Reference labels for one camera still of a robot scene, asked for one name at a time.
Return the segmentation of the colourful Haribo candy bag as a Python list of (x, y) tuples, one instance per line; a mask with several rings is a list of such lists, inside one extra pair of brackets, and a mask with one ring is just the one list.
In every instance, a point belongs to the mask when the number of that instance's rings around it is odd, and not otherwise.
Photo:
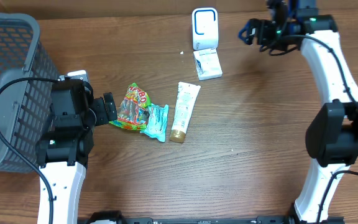
[(117, 109), (117, 119), (109, 123), (126, 130), (144, 130), (149, 119), (150, 105), (151, 100), (147, 92), (136, 83), (132, 83), (128, 86), (126, 95)]

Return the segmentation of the teal tissue packet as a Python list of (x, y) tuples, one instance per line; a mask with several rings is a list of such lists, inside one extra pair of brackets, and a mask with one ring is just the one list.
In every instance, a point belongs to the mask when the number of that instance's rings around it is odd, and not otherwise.
[(166, 129), (168, 121), (169, 106), (161, 107), (159, 105), (151, 104), (148, 107), (149, 118), (144, 130), (140, 133), (147, 135), (150, 138), (155, 138), (160, 142), (166, 141)]

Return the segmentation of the white Hansaplast plaster box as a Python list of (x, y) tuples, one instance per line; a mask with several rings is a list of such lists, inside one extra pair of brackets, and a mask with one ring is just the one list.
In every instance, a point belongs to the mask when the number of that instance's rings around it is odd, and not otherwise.
[(199, 81), (222, 77), (223, 71), (216, 49), (196, 50), (193, 57)]

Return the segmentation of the white tube with gold cap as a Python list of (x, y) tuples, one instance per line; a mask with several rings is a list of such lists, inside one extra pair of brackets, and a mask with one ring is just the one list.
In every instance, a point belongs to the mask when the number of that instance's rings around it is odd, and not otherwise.
[(170, 140), (184, 143), (193, 108), (201, 87), (191, 83), (179, 82), (177, 101)]

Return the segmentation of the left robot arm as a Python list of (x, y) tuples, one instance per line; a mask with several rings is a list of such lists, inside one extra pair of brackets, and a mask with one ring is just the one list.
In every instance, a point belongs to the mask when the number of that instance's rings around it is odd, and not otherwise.
[(76, 223), (95, 127), (117, 119), (112, 93), (93, 96), (89, 83), (67, 78), (52, 85), (52, 128), (35, 151), (40, 183), (38, 223)]

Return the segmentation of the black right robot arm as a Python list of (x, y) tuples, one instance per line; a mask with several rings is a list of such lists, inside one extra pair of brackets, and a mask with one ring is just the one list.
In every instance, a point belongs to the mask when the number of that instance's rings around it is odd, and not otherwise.
[(261, 52), (281, 56), (300, 51), (314, 76), (321, 109), (305, 134), (310, 168), (300, 195), (285, 217), (259, 217), (258, 223), (343, 223), (329, 205), (342, 177), (358, 158), (358, 86), (341, 49), (333, 16), (319, 13), (315, 1), (267, 1), (272, 17), (251, 19), (238, 37)]

